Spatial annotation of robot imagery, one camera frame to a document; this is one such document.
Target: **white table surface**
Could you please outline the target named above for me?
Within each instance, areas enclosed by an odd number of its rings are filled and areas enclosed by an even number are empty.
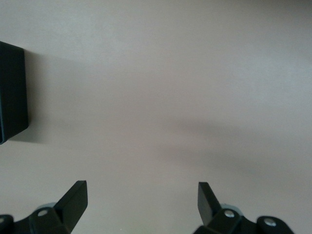
[[[311,233],[311,1],[2,0],[0,32],[31,119],[0,146],[1,214],[87,180],[73,234],[191,234],[207,181]]]

